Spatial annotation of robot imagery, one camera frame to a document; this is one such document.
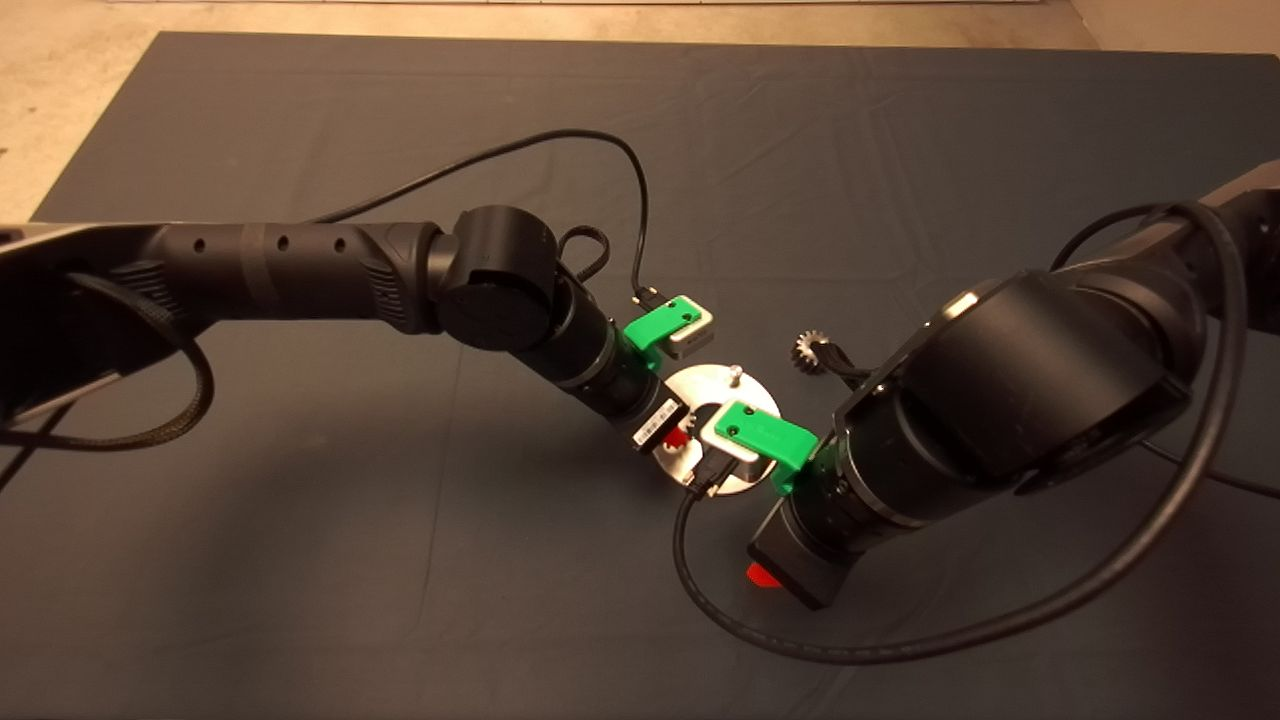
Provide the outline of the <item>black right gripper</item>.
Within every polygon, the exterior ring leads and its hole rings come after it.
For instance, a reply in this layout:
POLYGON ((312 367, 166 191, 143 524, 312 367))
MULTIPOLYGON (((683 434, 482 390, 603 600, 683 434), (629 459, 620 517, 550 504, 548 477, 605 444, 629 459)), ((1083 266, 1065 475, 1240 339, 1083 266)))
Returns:
POLYGON ((788 500, 777 501, 748 542, 746 579, 765 591, 787 591, 806 609, 828 609, 838 598, 852 555, 820 543, 788 500))

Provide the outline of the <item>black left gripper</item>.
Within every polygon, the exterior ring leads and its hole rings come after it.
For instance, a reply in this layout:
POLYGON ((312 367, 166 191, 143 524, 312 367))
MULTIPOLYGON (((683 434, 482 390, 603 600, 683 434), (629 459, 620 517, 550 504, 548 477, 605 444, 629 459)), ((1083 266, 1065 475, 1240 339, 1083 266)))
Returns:
POLYGON ((639 454, 652 454, 658 446, 664 452, 682 452, 692 436, 677 427, 689 413, 690 406, 677 395, 653 395, 626 418, 626 439, 639 454))

